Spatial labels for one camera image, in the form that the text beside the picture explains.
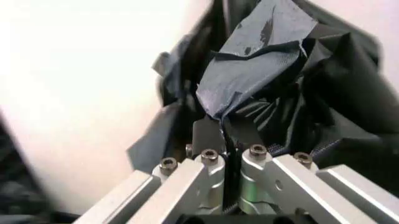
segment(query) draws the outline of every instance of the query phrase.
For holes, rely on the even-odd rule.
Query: white background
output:
[[[59,210],[83,213],[131,173],[126,149],[160,108],[150,67],[210,1],[0,1],[1,115]],[[313,2],[378,37],[399,89],[398,1]]]

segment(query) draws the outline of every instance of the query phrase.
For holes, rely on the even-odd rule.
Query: hex socket screw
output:
[[[169,176],[171,175],[178,167],[178,162],[173,157],[166,157],[161,160],[159,163],[159,169],[161,174]]]
[[[312,166],[313,159],[307,153],[297,152],[294,154],[294,159],[296,159],[300,164],[304,165],[308,169],[310,169],[310,167]]]
[[[219,154],[213,149],[205,149],[201,153],[201,162],[208,166],[216,165],[218,158]]]
[[[249,148],[249,155],[256,160],[264,160],[266,159],[267,149],[263,145],[255,144]]]

